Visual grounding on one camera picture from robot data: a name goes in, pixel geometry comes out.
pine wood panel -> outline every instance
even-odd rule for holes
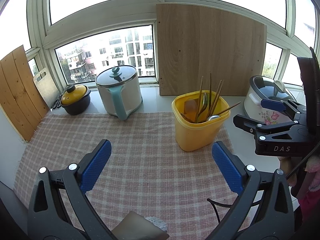
[[[182,95],[213,88],[224,80],[221,95],[245,96],[249,78],[260,75],[267,27],[220,9],[157,4],[159,86],[161,95]]]
[[[27,91],[34,107],[43,118],[49,111],[49,107],[41,97],[36,85],[33,82],[33,75],[29,67],[26,53],[23,46],[16,48],[12,51],[15,65],[17,67],[19,76],[21,78],[22,84]]]
[[[42,118],[23,86],[12,52],[5,56],[0,63],[5,80],[15,101],[31,126],[36,129]]]
[[[28,122],[22,111],[20,110],[17,102],[15,101],[7,81],[4,78],[4,73],[2,71],[0,63],[0,104],[2,109],[6,113],[7,117],[10,119],[11,123],[18,130],[21,136],[29,141],[35,129]]]

white rice cooker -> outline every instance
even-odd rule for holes
[[[133,66],[109,68],[97,76],[96,84],[107,113],[122,121],[142,103],[138,72]]]
[[[248,117],[267,125],[291,121],[289,117],[280,112],[263,108],[260,104],[262,99],[296,101],[283,82],[264,76],[251,77],[250,88],[244,100],[244,110]]]

yellow plastic container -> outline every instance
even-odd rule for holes
[[[202,92],[210,93],[209,90],[202,90]],[[215,96],[215,92],[212,92],[212,101]],[[204,122],[204,123],[189,123],[183,119],[180,113],[184,111],[184,102],[189,98],[197,100],[199,97],[199,91],[184,94],[175,98],[172,102],[172,110],[175,115],[175,130],[176,130],[176,140],[180,148],[184,151],[190,152],[196,149],[199,149],[203,146],[206,146],[209,143],[213,142],[213,139],[220,130],[223,122],[230,117],[230,110],[221,114],[219,118],[214,120]],[[223,98],[219,98],[217,106],[214,113],[218,113],[226,108],[229,105]],[[208,113],[207,109],[199,116],[198,121],[204,120]]]

pink checkered cloth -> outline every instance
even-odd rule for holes
[[[193,152],[180,149],[173,113],[135,113],[124,122],[107,114],[47,115],[22,156],[15,194],[28,207],[40,167],[65,169],[101,139],[111,142],[112,154],[86,195],[110,229],[132,210],[166,222],[170,239],[204,239],[218,224],[206,199],[231,204],[236,198],[212,159],[211,144]],[[224,127],[216,140],[232,151]],[[67,195],[62,197],[73,224],[81,228]],[[220,218],[228,211],[217,209]]]

black pot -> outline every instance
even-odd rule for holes
[[[61,106],[67,111],[68,114],[71,114],[71,115],[81,114],[88,108],[90,104],[91,90],[87,86],[85,87],[87,88],[87,92],[78,101],[68,106],[64,106],[63,104],[61,104]]]

